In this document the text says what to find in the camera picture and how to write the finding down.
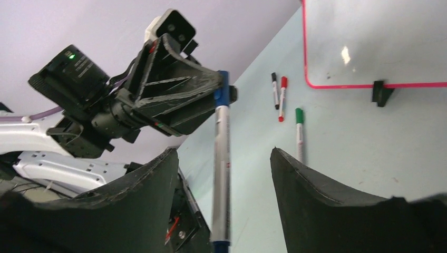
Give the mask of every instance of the red marker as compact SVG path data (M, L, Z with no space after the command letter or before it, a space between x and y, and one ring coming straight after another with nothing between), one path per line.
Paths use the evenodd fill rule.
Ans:
M281 95L279 96L279 118L280 122L284 121L284 100L286 99L287 77L281 78Z

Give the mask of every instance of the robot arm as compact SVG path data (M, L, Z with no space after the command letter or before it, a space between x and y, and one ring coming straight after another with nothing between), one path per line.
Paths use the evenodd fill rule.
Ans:
M18 152L10 165L20 176L91 190L127 172L123 164L107 169L104 162L86 160L112 151L112 139L133 143L146 126L168 136L192 133L214 113L213 93L222 86L219 72L192 57L195 33L179 12L168 10L148 27L129 68L111 79L68 46L28 81L59 108L0 116L0 161ZM230 96L236 101L234 86Z

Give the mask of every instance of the mounting bracket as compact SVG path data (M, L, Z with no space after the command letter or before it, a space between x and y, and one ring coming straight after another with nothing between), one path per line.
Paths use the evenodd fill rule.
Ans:
M24 151L13 168L23 178L66 183L93 190L126 174L126 164L80 159L54 152Z
M377 103L378 107L385 107L393 91L394 89L385 87L384 80L374 81L372 102Z
M165 247L171 252L213 252L211 232L180 168L168 232Z

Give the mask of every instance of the red marker cap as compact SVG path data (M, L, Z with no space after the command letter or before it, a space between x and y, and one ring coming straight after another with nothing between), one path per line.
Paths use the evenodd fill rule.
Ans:
M281 77L281 88L287 88L287 77L283 76Z
M152 52L155 50L155 46L157 45L157 41L154 41L153 43L152 43L152 47L151 47L151 49L149 50L149 53L150 54L152 54Z

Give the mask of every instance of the black marker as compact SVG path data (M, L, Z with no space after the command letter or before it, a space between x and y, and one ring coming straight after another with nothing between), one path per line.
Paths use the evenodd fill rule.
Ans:
M271 81L273 83L273 98L275 100L275 109L279 110L279 99L278 99L278 84L276 83L276 73L271 74Z

